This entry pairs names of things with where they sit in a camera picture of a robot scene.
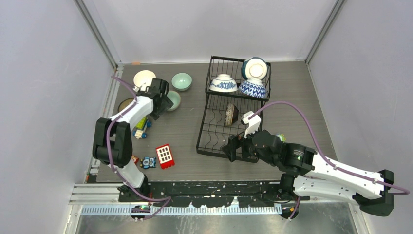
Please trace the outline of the light green bowl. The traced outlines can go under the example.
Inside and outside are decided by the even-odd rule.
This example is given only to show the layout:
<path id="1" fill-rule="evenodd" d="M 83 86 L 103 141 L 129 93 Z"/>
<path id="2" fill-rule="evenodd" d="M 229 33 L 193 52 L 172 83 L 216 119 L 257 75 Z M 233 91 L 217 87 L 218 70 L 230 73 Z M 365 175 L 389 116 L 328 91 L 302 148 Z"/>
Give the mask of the light green bowl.
<path id="1" fill-rule="evenodd" d="M 168 112 L 176 110 L 181 103 L 181 96 L 176 91 L 169 91 L 167 97 L 172 101 L 173 105 L 168 109 Z"/>

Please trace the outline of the pale green striped bowl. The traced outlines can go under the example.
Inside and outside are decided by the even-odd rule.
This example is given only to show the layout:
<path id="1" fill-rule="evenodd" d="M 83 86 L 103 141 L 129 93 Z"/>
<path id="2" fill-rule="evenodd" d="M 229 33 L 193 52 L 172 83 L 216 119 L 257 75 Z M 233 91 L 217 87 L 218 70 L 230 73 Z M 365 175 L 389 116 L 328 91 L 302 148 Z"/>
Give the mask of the pale green striped bowl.
<path id="1" fill-rule="evenodd" d="M 187 73 L 177 73 L 172 77 L 171 84 L 178 91 L 186 91 L 192 85 L 192 77 Z"/>

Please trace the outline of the beige bowl with flower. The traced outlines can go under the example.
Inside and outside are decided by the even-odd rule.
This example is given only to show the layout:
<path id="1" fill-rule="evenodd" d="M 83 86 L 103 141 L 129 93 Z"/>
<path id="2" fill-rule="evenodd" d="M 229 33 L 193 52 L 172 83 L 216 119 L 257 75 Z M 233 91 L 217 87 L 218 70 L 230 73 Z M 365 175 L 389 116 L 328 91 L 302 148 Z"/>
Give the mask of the beige bowl with flower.
<path id="1" fill-rule="evenodd" d="M 141 91 L 145 91 L 151 85 L 153 78 L 156 78 L 154 72 L 150 70 L 139 71 L 133 78 L 134 87 L 137 86 Z"/>

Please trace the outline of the dark blue glazed bowl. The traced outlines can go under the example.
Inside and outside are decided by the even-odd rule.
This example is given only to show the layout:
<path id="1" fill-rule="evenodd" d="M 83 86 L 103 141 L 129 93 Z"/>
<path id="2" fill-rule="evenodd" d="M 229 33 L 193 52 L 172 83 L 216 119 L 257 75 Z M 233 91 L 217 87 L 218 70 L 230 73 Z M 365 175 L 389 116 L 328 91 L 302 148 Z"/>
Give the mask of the dark blue glazed bowl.
<path id="1" fill-rule="evenodd" d="M 117 111 L 118 111 L 119 113 L 122 112 L 122 111 L 123 111 L 129 104 L 131 104 L 133 101 L 134 101 L 134 98 L 128 98 L 128 99 L 123 100 L 123 101 L 119 104 Z"/>

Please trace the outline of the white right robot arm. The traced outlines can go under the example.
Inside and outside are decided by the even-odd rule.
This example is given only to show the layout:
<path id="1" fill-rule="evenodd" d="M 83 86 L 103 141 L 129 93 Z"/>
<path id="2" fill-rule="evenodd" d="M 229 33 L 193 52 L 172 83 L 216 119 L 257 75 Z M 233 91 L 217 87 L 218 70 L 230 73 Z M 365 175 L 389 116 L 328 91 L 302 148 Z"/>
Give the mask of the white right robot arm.
<path id="1" fill-rule="evenodd" d="M 389 170 L 368 172 L 323 159 L 316 150 L 285 142 L 266 130 L 232 135 L 221 148 L 231 162 L 238 149 L 242 157 L 254 157 L 283 172 L 277 194 L 282 200 L 319 196 L 356 204 L 375 216 L 388 216 L 394 209 L 394 195 L 389 192 L 394 174 Z"/>

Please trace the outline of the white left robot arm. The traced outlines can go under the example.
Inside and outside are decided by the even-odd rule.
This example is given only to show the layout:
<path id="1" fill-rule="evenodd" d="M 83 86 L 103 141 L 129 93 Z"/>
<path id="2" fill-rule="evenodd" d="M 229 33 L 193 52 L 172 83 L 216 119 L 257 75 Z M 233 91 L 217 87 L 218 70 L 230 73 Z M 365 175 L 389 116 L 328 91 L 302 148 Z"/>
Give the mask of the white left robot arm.
<path id="1" fill-rule="evenodd" d="M 93 158 L 108 165 L 131 189 L 131 196 L 138 202 L 145 201 L 150 194 L 147 176 L 141 172 L 132 159 L 132 130 L 146 116 L 157 120 L 173 106 L 167 97 L 169 83 L 153 78 L 148 86 L 135 92 L 131 86 L 118 77 L 132 93 L 133 101 L 120 113 L 97 120 L 94 132 Z"/>

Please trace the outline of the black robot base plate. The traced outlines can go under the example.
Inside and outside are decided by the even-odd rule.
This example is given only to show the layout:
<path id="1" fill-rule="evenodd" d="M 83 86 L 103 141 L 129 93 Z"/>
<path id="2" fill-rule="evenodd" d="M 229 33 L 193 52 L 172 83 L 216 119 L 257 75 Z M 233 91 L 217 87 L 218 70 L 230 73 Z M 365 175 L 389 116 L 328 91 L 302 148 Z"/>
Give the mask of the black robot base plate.
<path id="1" fill-rule="evenodd" d="M 281 195 L 277 181 L 160 181 L 151 182 L 145 193 L 152 199 L 170 197 L 167 207 L 229 207 L 238 201 L 240 207 L 270 207 L 275 203 L 295 203 L 295 195 Z"/>

